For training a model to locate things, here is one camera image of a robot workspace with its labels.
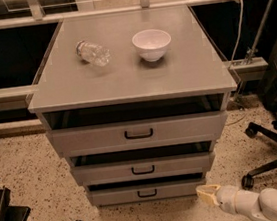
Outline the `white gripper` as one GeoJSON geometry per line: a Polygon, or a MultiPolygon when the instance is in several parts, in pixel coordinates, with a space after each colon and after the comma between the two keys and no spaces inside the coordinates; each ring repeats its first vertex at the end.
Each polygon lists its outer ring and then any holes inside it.
{"type": "Polygon", "coordinates": [[[235,197],[238,191],[238,187],[230,185],[220,187],[219,184],[209,184],[196,187],[197,197],[209,206],[220,206],[223,211],[232,215],[237,213],[235,197]]]}

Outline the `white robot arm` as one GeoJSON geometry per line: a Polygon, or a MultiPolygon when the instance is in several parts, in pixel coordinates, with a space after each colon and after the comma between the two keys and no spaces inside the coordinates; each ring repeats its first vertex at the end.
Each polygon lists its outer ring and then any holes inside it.
{"type": "Polygon", "coordinates": [[[200,185],[197,196],[223,212],[238,214],[251,221],[277,221],[277,189],[266,188],[255,193],[232,185],[200,185]]]}

